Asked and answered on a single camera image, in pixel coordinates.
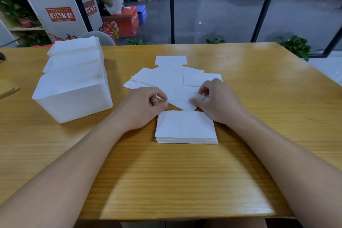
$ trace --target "finger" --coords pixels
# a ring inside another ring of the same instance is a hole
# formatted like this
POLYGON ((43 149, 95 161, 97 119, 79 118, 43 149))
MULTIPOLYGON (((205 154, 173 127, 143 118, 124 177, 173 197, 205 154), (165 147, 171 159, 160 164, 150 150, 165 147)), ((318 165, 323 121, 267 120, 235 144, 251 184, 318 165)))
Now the finger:
POLYGON ((209 94, 209 89, 211 87, 211 81, 210 80, 207 80, 205 81, 202 86, 199 88, 198 90, 198 93, 199 94, 203 94, 203 93, 206 93, 206 94, 209 94))
POLYGON ((162 100, 166 101, 168 100, 167 95, 160 90, 160 88, 157 87, 146 87, 148 97, 150 98, 151 96, 159 96, 162 100))
POLYGON ((192 97, 189 99, 190 104, 199 107, 200 109, 202 109, 204 111, 204 108, 206 107, 207 101, 203 101, 199 98, 196 97, 192 97))
POLYGON ((156 95, 153 95, 149 98, 149 101, 152 105, 155 105, 156 103, 158 103, 158 98, 156 97, 156 95))
POLYGON ((151 107, 153 117, 163 112, 168 107, 168 105, 169 105, 168 102, 160 102, 156 104, 155 106, 151 107))

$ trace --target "gray chair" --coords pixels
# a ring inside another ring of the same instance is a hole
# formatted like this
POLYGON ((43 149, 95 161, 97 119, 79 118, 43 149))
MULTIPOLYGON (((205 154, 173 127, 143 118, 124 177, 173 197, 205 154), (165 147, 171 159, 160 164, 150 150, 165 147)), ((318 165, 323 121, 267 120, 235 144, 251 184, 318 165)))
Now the gray chair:
POLYGON ((79 38, 87 38, 90 36, 95 36, 99 39, 101 46, 115 46, 115 42, 108 35, 100 31, 87 32, 81 35, 79 38))

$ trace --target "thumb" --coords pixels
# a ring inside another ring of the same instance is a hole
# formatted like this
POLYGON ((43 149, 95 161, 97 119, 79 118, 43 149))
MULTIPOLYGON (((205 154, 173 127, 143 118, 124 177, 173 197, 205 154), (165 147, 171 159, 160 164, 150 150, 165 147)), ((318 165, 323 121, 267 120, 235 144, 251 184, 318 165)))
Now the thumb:
POLYGON ((168 107, 169 103, 168 102, 161 102, 153 107, 151 107, 154 116, 160 114, 161 112, 163 112, 167 107, 168 107))
POLYGON ((203 107, 205 106, 206 102, 199 99, 199 98, 196 98, 196 97, 192 97, 189 99, 189 102, 190 104, 196 106, 196 107, 199 107, 200 109, 203 109, 203 107))

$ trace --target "gray floor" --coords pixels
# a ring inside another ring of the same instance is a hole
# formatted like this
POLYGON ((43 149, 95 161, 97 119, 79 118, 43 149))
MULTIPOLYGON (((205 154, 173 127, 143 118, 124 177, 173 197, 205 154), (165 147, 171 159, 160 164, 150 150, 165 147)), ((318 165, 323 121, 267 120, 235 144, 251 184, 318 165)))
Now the gray floor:
MULTIPOLYGON (((220 38, 228 43, 249 42, 264 0, 174 0, 175 42, 204 43, 220 38)), ((137 39, 169 44, 170 0, 131 2, 145 5, 147 19, 137 39)), ((342 0, 272 0, 258 42, 273 42, 292 34, 308 39, 311 53, 323 50, 342 26, 342 0)), ((118 40, 119 45, 127 38, 118 40)), ((336 47, 342 49, 342 41, 336 47)))

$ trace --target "person's left hand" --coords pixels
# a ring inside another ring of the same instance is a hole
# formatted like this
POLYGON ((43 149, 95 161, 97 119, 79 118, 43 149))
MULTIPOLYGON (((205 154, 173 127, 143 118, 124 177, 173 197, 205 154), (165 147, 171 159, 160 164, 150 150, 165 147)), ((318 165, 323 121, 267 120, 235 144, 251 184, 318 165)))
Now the person's left hand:
POLYGON ((141 128, 168 107, 167 102, 159 102, 156 96, 168 99, 157 87, 133 89, 109 118, 115 118, 125 132, 141 128))

